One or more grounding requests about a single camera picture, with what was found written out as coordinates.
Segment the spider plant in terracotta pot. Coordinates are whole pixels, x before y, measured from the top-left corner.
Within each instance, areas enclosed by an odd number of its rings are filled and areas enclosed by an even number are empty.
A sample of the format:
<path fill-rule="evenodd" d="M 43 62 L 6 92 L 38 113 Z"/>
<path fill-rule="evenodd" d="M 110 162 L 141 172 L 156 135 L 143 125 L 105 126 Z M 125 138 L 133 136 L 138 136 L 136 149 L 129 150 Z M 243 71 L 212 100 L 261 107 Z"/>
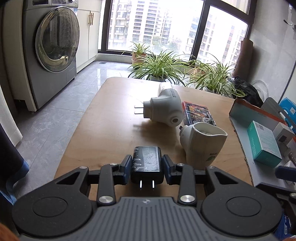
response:
<path fill-rule="evenodd" d="M 131 48 L 132 64 L 143 63 L 147 55 L 147 51 L 149 51 L 149 46 L 145 43 L 132 42 Z"/>

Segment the white plug-in mosquito repeller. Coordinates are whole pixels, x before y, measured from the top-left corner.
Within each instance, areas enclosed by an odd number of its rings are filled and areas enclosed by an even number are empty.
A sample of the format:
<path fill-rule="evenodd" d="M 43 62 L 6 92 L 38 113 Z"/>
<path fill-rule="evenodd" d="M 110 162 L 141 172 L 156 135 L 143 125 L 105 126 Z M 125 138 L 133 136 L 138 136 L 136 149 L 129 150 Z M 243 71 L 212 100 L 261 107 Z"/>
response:
<path fill-rule="evenodd" d="M 184 116 L 182 108 L 182 101 L 172 84 L 168 82 L 161 82 L 159 84 L 159 91 L 157 97 L 152 97 L 149 101 L 143 102 L 142 113 L 144 118 L 151 121 L 164 123 L 170 127 L 178 126 Z"/>

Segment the white ceramic cup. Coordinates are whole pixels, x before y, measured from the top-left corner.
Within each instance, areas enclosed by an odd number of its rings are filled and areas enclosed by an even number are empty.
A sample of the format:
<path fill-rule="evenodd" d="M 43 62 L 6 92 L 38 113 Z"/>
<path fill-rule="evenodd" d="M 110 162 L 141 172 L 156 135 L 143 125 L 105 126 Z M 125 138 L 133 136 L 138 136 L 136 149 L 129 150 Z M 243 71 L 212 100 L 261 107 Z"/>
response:
<path fill-rule="evenodd" d="M 206 122 L 180 127 L 180 143 L 187 164 L 205 170 L 216 159 L 228 137 L 223 129 Z"/>

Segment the black bag on floor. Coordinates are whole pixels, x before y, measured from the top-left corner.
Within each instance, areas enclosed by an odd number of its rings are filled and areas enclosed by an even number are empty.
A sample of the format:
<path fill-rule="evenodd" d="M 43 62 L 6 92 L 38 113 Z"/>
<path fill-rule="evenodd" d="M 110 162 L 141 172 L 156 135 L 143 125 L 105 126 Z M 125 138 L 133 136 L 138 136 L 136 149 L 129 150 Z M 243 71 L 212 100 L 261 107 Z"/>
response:
<path fill-rule="evenodd" d="M 241 90 L 242 92 L 245 93 L 245 96 L 242 97 L 245 101 L 249 102 L 250 104 L 258 108 L 261 108 L 261 106 L 263 105 L 263 101 L 259 96 L 257 89 L 253 87 L 250 83 L 241 79 L 239 76 L 235 76 L 234 87 L 237 90 Z"/>

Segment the grey chair back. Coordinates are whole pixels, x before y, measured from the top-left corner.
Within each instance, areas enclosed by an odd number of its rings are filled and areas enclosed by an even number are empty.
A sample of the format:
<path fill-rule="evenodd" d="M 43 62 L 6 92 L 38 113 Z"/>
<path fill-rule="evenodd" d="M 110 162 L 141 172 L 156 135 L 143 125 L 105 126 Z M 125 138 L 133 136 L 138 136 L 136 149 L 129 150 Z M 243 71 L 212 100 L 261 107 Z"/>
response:
<path fill-rule="evenodd" d="M 289 118 L 289 116 L 285 113 L 285 111 L 280 107 L 280 105 L 272 97 L 268 97 L 263 102 L 261 109 L 272 114 L 273 116 L 281 118 L 284 121 L 285 121 L 285 118 L 288 118 L 292 122 L 292 120 Z"/>

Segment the teal product box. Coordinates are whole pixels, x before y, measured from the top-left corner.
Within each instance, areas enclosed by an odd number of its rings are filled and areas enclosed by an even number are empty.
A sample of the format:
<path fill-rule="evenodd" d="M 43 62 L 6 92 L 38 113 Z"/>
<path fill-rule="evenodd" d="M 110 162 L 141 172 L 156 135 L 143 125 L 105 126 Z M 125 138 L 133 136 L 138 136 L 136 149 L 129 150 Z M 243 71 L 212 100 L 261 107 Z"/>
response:
<path fill-rule="evenodd" d="M 281 153 L 273 132 L 252 121 L 247 129 L 254 161 L 275 168 L 281 161 Z"/>

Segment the black power adapter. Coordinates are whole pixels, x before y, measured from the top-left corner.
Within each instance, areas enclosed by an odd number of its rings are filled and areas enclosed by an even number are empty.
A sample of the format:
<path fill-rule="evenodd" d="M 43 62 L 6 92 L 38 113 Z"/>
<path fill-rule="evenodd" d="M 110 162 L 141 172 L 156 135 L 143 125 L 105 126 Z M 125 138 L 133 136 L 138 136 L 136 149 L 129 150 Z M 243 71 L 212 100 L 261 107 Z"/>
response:
<path fill-rule="evenodd" d="M 161 149 L 155 146 L 137 146 L 133 152 L 130 179 L 142 188 L 155 189 L 164 181 Z"/>

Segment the silver front-load washing machine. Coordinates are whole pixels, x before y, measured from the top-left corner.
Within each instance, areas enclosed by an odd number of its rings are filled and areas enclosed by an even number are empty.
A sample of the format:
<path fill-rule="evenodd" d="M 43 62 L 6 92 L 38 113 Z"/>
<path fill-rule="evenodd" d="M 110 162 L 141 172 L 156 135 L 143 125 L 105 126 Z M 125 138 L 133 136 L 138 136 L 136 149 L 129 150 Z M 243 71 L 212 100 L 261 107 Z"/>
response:
<path fill-rule="evenodd" d="M 78 1 L 24 1 L 23 51 L 36 108 L 40 109 L 77 74 Z"/>

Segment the right spider plant white pot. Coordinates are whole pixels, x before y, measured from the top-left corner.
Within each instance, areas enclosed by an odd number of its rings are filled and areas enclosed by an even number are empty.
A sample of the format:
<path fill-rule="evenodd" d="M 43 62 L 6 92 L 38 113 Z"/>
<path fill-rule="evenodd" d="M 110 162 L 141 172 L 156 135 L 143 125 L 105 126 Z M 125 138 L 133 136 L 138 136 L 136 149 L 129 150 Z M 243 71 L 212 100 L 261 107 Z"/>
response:
<path fill-rule="evenodd" d="M 209 63 L 190 60 L 191 72 L 184 79 L 186 87 L 208 91 L 225 97 L 244 97 L 244 91 L 237 89 L 231 80 L 232 66 L 219 61 L 214 55 Z"/>

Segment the orange grey cardboard tray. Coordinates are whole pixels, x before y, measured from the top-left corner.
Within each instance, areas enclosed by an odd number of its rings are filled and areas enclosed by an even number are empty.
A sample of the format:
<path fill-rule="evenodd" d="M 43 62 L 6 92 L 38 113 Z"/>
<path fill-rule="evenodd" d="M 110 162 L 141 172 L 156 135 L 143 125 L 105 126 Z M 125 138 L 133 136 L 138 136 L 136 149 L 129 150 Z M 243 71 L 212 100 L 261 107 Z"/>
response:
<path fill-rule="evenodd" d="M 244 152 L 253 185 L 257 186 L 264 183 L 294 191 L 295 183 L 276 178 L 274 168 L 253 160 L 251 145 L 247 133 L 247 129 L 252 121 L 257 122 L 270 130 L 274 130 L 278 123 L 285 123 L 285 121 L 282 118 L 278 118 L 246 102 L 244 99 L 236 99 L 234 101 L 229 112 L 229 118 L 236 131 L 241 149 Z"/>

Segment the brown rolled mat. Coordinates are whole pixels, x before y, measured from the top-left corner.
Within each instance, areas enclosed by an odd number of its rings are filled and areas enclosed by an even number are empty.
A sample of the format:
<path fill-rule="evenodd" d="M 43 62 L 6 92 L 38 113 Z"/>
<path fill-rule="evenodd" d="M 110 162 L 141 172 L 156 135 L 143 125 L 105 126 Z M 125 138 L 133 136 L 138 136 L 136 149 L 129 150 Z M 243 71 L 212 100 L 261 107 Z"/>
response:
<path fill-rule="evenodd" d="M 239 76 L 241 79 L 247 80 L 250 70 L 252 52 L 253 42 L 250 39 L 244 38 L 241 41 L 240 54 L 232 73 L 233 77 Z"/>

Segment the dark playing card box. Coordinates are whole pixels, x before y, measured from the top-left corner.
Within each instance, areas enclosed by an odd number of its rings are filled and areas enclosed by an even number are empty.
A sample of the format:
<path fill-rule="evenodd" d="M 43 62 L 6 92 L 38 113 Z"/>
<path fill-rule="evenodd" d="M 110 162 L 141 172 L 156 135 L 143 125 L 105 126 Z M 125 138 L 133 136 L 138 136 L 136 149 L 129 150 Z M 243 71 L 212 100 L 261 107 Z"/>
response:
<path fill-rule="evenodd" d="M 184 125 L 190 126 L 199 122 L 205 122 L 213 126 L 216 126 L 216 123 L 206 106 L 183 101 L 182 108 L 184 111 L 184 117 L 183 117 Z"/>

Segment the large spider plant white pot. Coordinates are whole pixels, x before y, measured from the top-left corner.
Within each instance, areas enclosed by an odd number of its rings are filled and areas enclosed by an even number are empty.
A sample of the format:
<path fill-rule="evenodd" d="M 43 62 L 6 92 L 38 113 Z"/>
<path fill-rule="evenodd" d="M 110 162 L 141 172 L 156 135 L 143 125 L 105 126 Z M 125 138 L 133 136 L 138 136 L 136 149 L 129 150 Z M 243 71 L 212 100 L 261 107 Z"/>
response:
<path fill-rule="evenodd" d="M 158 55 L 150 53 L 139 57 L 139 60 L 130 66 L 129 77 L 185 85 L 189 63 L 176 52 L 161 51 Z"/>

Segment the small white adapter box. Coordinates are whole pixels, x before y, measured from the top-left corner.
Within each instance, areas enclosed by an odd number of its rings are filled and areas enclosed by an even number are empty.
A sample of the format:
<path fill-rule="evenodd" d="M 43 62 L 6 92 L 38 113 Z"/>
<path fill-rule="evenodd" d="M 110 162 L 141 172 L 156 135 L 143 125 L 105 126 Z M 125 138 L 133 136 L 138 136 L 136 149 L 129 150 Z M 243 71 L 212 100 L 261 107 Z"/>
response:
<path fill-rule="evenodd" d="M 295 134 L 288 126 L 278 123 L 273 130 L 273 135 L 279 148 L 295 147 Z"/>

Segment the blue box on chair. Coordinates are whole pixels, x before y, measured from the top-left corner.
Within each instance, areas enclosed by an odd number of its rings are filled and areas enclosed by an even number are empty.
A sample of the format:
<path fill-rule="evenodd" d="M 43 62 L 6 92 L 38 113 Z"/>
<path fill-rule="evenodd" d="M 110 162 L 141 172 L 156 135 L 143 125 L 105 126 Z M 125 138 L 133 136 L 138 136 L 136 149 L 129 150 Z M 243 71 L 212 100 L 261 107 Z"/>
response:
<path fill-rule="evenodd" d="M 296 121 L 296 118 L 295 118 L 295 116 L 296 116 L 296 113 L 295 113 L 295 103 L 292 102 L 289 98 L 285 97 L 280 102 L 280 107 L 285 111 L 285 113 L 292 120 L 293 123 L 288 118 L 285 118 L 285 122 L 288 124 L 288 126 L 295 133 L 295 121 Z"/>

